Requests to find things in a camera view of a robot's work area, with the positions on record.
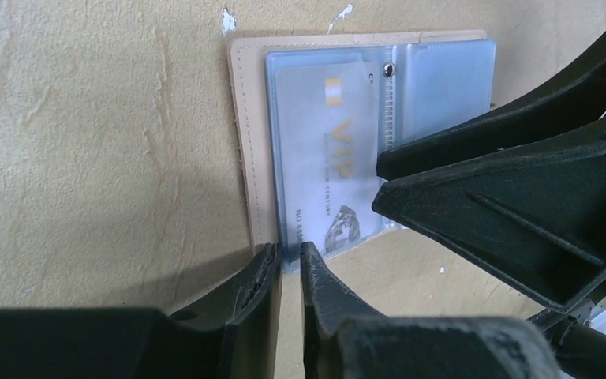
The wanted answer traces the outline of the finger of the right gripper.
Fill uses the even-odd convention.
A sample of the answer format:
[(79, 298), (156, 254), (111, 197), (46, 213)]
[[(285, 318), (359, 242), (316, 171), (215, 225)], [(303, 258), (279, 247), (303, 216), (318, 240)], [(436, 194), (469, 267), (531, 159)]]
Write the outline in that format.
[(534, 90), (486, 114), (382, 153), (386, 180), (485, 156), (566, 133), (606, 111), (606, 31)]

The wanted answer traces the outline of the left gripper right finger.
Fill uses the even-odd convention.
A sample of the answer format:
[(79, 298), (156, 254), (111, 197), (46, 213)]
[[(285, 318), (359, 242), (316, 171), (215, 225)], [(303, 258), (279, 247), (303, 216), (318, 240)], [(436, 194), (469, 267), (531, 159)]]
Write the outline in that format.
[(389, 317), (300, 248), (307, 378), (557, 378), (541, 332), (513, 317)]

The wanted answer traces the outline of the beige card holder wallet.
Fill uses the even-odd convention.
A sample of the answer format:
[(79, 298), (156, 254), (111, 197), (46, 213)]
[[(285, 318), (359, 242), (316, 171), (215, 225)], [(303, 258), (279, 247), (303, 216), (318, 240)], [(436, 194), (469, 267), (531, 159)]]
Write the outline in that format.
[(248, 37), (228, 47), (252, 243), (337, 256), (396, 223), (372, 210), (378, 156), (490, 108), (482, 30)]

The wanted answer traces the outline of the silver VIP credit card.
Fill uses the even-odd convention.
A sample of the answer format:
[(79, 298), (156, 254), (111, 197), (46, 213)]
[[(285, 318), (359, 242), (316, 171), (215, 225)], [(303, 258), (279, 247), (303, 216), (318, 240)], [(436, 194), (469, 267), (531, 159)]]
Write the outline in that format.
[(289, 247), (338, 253), (383, 228), (380, 88), (375, 62), (287, 67), (275, 75), (284, 225)]

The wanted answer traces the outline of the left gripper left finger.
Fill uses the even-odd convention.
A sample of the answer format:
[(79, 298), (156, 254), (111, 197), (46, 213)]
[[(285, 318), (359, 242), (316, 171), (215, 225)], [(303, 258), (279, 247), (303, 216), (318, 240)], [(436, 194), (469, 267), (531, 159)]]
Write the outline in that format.
[(167, 314), (152, 307), (0, 309), (0, 378), (271, 378), (282, 252)]

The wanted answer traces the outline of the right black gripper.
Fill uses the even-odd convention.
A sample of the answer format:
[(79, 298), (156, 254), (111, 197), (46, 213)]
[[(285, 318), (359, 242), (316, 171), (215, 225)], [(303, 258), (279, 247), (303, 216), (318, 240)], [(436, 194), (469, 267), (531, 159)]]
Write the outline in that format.
[(500, 135), (506, 119), (499, 109), (384, 153), (382, 166), (413, 170), (387, 172), (372, 209), (552, 309), (529, 322), (561, 378), (606, 378), (606, 116), (546, 138)]

